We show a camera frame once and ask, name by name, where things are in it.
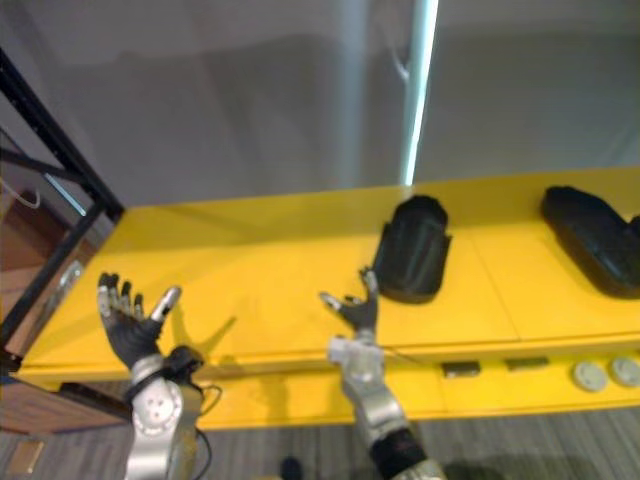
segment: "black glove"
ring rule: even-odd
[[[180,297],[180,289],[172,287],[158,302],[151,315],[144,316],[142,295],[131,305],[131,283],[126,281],[118,294],[118,275],[103,273],[98,281],[98,309],[111,348],[131,370],[140,359],[160,353],[156,341],[166,315]]]
[[[360,280],[367,289],[367,299],[346,295],[344,301],[340,301],[333,295],[322,292],[320,298],[332,310],[335,310],[356,331],[361,329],[375,332],[378,319],[378,281],[375,272],[365,267],[360,270]]]

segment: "silver metal joint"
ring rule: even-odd
[[[162,368],[164,357],[159,353],[141,358],[131,367],[131,384],[144,380]]]

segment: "black metal frame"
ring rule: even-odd
[[[51,257],[2,322],[0,365],[2,370],[6,369],[14,372],[20,368],[22,358],[6,351],[5,347],[9,339],[16,332],[65,259],[100,215],[104,213],[114,223],[117,223],[124,213],[124,207],[47,111],[2,48],[0,48],[0,91],[63,168],[4,149],[0,151],[0,160],[41,174],[48,173],[49,175],[72,181],[82,187],[94,202],[86,215],[69,230],[57,245]]]

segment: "cable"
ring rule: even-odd
[[[207,449],[207,461],[205,462],[204,467],[202,467],[202,470],[200,470],[200,473],[193,477],[193,480],[201,480],[202,478],[204,478],[204,474],[207,473],[207,470],[209,470],[209,467],[211,466],[213,453],[211,452],[211,444],[209,443],[209,439],[204,433],[202,433],[202,430],[200,430],[199,428],[196,428],[196,437],[202,438],[204,446]]]
[[[36,210],[38,207],[40,207],[40,191],[39,190],[36,190],[36,201],[30,202],[26,198],[20,196],[20,194],[16,192],[13,188],[11,188],[11,185],[9,185],[7,181],[2,177],[0,177],[0,184],[2,184],[2,188],[6,190],[9,193],[9,195],[11,195],[13,198],[18,200],[25,207],[32,208],[33,210]]]
[[[213,402],[211,402],[211,405],[209,405],[207,408],[205,408],[202,412],[200,412],[200,415],[198,415],[199,417],[202,417],[203,415],[206,415],[207,413],[209,413],[211,410],[213,410],[213,408],[218,405],[218,403],[220,403],[220,400],[222,399],[222,388],[219,387],[216,384],[212,384],[209,385],[208,387],[204,387],[202,389],[202,391],[207,391],[207,390],[215,390],[216,392],[218,392],[218,394],[216,395],[216,398],[213,399]]]
[[[18,152],[20,154],[24,155],[25,157],[27,156],[24,153],[24,150],[20,147],[20,145],[18,145],[18,142],[16,142],[13,139],[13,137],[11,135],[9,135],[9,133],[7,133],[7,131],[4,128],[0,127],[0,133],[2,133],[2,135],[7,137],[7,140],[9,140],[9,143],[11,143],[11,145],[13,145],[13,148],[18,150]],[[4,189],[7,192],[9,192],[9,195],[11,195],[13,198],[18,200],[25,207],[32,208],[33,210],[35,210],[38,207],[40,207],[40,191],[39,190],[36,190],[36,201],[35,202],[30,202],[29,200],[27,200],[24,197],[20,196],[20,194],[18,192],[16,192],[13,188],[11,188],[11,185],[9,185],[9,183],[4,178],[0,177],[0,183],[2,184]]]
[[[402,358],[404,360],[407,360],[409,362],[415,363],[417,365],[425,365],[424,362],[421,362],[420,360],[418,360],[417,358],[412,357],[411,355],[406,355],[404,353],[402,353],[401,351],[393,348],[393,347],[389,347],[389,346],[380,346],[380,348],[382,348],[383,350],[388,350],[391,353],[393,353],[396,357],[398,358]]]

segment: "yellow shelf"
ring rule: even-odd
[[[640,355],[624,352],[640,362]],[[439,366],[389,368],[387,382],[412,420],[521,415],[640,405],[640,388],[609,378],[604,390],[590,393],[571,380],[578,361],[608,368],[615,355],[551,357],[546,367],[511,372],[499,361],[481,362],[472,378],[444,378]],[[199,420],[206,429],[323,425],[352,422],[350,404],[340,391],[338,370],[256,375],[216,381],[220,403]]]
[[[381,344],[430,361],[637,348],[640,302],[597,292],[543,223],[539,203],[554,184],[600,195],[626,216],[640,212],[638,167],[131,209],[18,375],[127,377],[97,314],[102,271],[133,280],[147,303],[181,285],[161,347],[196,348],[207,375],[326,370],[329,338],[349,332],[317,293],[359,292],[357,269],[371,263],[383,223],[411,193],[442,202],[453,242],[434,301],[381,301]]]

